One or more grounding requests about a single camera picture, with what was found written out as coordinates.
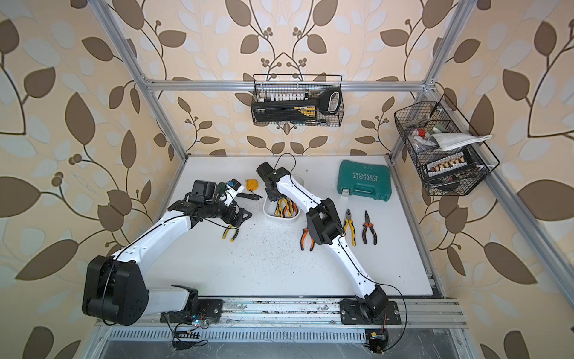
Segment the front aluminium rail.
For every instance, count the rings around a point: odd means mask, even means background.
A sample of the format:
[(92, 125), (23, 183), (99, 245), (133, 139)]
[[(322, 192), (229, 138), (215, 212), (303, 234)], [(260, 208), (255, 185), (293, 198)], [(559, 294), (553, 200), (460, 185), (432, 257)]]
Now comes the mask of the front aluminium rail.
[(213, 326), (255, 328), (467, 329), (454, 299), (391, 298), (378, 320), (364, 320), (351, 298), (209, 297), (197, 299), (196, 312)]

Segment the socket set in right basket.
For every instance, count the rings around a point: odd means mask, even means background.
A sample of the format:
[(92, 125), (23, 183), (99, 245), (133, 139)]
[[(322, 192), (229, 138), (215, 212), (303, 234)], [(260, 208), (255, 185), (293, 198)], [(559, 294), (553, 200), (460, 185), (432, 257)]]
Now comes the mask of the socket set in right basket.
[(425, 166), (426, 174), (430, 177), (444, 176), (449, 173), (460, 173), (475, 167), (475, 160), (467, 150), (430, 162)]

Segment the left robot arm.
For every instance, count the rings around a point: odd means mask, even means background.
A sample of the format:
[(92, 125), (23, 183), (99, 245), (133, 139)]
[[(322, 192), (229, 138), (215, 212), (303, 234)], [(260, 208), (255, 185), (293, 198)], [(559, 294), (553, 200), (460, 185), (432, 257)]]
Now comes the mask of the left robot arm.
[(197, 180), (182, 200), (144, 234), (110, 257), (97, 256), (88, 264), (82, 312), (108, 324), (133, 325), (141, 317), (167, 312), (188, 312), (193, 289), (173, 285), (151, 289), (146, 273), (181, 236), (202, 221), (219, 218), (239, 228), (251, 213), (236, 203), (245, 190), (237, 180), (208, 182)]

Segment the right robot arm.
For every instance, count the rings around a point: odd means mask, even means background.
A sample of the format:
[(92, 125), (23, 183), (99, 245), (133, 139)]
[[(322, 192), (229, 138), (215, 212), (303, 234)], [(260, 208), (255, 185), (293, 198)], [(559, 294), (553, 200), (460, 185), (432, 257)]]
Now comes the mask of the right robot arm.
[(401, 325), (407, 313), (400, 312), (397, 304), (389, 300), (384, 291), (386, 284), (373, 280), (351, 251), (335, 203), (330, 198), (321, 199), (312, 194), (283, 167), (273, 168), (264, 162), (258, 166), (257, 174), (265, 184), (269, 200), (285, 197), (294, 201), (306, 215), (306, 228), (315, 244), (327, 246), (345, 269), (355, 296), (339, 302), (342, 324)]

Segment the black red pliers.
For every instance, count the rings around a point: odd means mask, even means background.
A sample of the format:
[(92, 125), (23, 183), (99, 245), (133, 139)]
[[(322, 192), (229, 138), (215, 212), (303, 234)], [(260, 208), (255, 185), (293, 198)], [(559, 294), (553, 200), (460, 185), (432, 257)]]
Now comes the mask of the black red pliers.
[(367, 210), (365, 211), (364, 217), (365, 217), (365, 221), (363, 223), (363, 232), (362, 232), (363, 243), (365, 245), (367, 245), (369, 243), (367, 236), (368, 236), (368, 233), (370, 233), (372, 235), (372, 244), (377, 245), (378, 244), (378, 234), (377, 234), (376, 230), (374, 229), (374, 225), (370, 220), (370, 216), (369, 216), (369, 213)]

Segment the aluminium frame post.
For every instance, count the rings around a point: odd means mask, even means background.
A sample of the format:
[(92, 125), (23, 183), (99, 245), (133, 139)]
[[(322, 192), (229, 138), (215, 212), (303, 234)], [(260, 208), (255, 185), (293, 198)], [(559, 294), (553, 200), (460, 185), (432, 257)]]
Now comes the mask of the aluminium frame post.
[(125, 39), (120, 27), (116, 24), (107, 2), (95, 0), (88, 1), (88, 4), (92, 7), (95, 16), (105, 30), (107, 36), (109, 36), (131, 78), (135, 81), (138, 89), (142, 92), (142, 96), (155, 116), (159, 127), (164, 131), (164, 134), (173, 146), (175, 154), (178, 155), (183, 162), (186, 162), (188, 158), (187, 152), (185, 151), (185, 148), (171, 122), (167, 118), (164, 109), (161, 107), (160, 101), (155, 96), (154, 91), (148, 88), (150, 81), (146, 78), (144, 72), (139, 67), (136, 56), (132, 53), (127, 39)]

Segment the black yellow tool in basket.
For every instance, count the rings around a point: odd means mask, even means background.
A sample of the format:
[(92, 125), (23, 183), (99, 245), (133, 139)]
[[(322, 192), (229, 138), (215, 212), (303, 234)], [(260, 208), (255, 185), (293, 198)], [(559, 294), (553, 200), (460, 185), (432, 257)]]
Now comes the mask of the black yellow tool in basket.
[(342, 91), (326, 88), (321, 91), (265, 91), (251, 104), (255, 124), (292, 123), (306, 126), (337, 127), (344, 117)]

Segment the white plastic storage box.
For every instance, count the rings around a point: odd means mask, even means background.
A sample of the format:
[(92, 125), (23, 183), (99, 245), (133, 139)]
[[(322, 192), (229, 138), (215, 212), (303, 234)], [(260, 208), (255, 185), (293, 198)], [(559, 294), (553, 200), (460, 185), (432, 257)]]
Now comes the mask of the white plastic storage box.
[(292, 223), (300, 217), (299, 206), (276, 189), (265, 189), (262, 210), (267, 219), (278, 223)]

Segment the green tool case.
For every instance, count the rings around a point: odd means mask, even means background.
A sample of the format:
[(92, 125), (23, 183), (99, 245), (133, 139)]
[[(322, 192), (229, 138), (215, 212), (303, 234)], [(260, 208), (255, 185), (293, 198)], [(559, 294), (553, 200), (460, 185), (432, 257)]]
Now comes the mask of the green tool case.
[(392, 196), (390, 169), (385, 165), (343, 160), (339, 166), (337, 191), (387, 202)]

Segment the white papers in basket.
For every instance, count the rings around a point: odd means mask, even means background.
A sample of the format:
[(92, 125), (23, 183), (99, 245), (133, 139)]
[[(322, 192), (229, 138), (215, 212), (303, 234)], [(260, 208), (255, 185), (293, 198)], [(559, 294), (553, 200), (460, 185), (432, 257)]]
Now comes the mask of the white papers in basket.
[(438, 133), (433, 134), (430, 140), (435, 143), (442, 151), (451, 151), (465, 147), (470, 144), (488, 141), (492, 135), (471, 136), (466, 133)]

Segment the yellow tape measure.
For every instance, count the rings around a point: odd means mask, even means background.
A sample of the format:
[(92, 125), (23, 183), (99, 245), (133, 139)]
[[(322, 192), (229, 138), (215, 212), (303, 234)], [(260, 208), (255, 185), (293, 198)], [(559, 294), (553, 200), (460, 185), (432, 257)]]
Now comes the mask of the yellow tape measure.
[(259, 182), (256, 179), (247, 179), (245, 188), (248, 191), (256, 191), (259, 188)]

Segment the orange long nose pliers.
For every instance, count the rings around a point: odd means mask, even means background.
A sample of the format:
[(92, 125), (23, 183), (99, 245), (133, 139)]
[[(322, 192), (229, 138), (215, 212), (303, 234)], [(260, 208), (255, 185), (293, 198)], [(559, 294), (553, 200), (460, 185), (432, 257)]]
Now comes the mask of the orange long nose pliers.
[(309, 251), (313, 251), (314, 247), (315, 247), (315, 241), (314, 239), (310, 236), (309, 234), (309, 230), (305, 227), (302, 230), (302, 234), (300, 236), (300, 250), (305, 251), (306, 247), (305, 247), (305, 243), (309, 242)]

